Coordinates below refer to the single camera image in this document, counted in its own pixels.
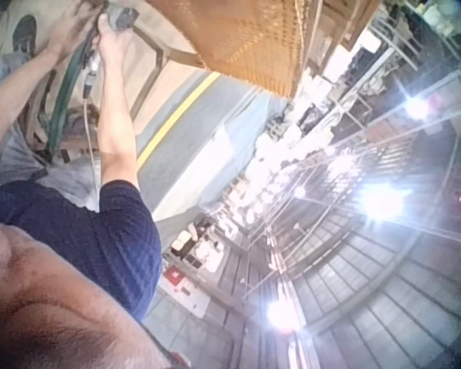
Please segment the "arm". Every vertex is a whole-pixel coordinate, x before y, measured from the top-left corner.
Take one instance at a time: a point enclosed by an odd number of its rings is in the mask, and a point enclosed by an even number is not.
[[[72,2],[53,30],[47,48],[0,84],[0,142],[21,114],[36,85],[82,43],[91,29],[94,13],[87,11],[76,15],[80,4],[79,0]]]
[[[128,181],[136,188],[137,148],[128,103],[124,93],[122,67],[131,40],[131,31],[117,34],[107,17],[99,18],[99,52],[104,66],[104,90],[101,100],[98,142],[101,151],[101,181]]]
[[[57,57],[51,52],[42,52],[0,84],[0,142],[21,114],[36,85],[57,62]]]

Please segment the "person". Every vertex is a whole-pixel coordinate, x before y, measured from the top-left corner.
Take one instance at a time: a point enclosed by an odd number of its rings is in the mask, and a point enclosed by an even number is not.
[[[45,50],[0,84],[0,142],[35,86],[81,44],[93,15],[66,14]],[[33,180],[0,186],[0,367],[178,367],[138,323],[161,274],[161,243],[138,190],[123,93],[131,33],[114,33],[105,16],[98,28],[99,212]]]

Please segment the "bright light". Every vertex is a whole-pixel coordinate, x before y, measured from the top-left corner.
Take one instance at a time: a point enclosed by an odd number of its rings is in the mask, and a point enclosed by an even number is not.
[[[264,211],[264,208],[263,208],[263,205],[262,205],[262,204],[260,204],[260,203],[258,202],[258,203],[256,203],[256,204],[254,205],[254,212],[255,212],[256,214],[258,214],[258,215],[259,215],[259,214],[263,214],[263,211]]]
[[[429,114],[429,103],[421,98],[408,98],[405,103],[408,115],[416,120],[423,120]]]
[[[350,155],[341,155],[328,165],[330,177],[336,178],[342,173],[347,173],[355,164],[355,158]]]
[[[328,146],[327,148],[324,149],[324,153],[328,156],[333,156],[337,153],[337,150],[335,148]]]
[[[388,184],[380,184],[366,190],[362,197],[363,210],[369,218],[378,221],[393,219],[403,211],[405,191],[391,188]]]
[[[268,306],[268,320],[281,333],[300,330],[297,312],[292,301],[279,300]]]
[[[303,198],[306,196],[306,189],[302,186],[296,187],[294,190],[294,196],[296,198]]]
[[[254,223],[254,211],[249,209],[246,214],[246,223],[253,224]]]

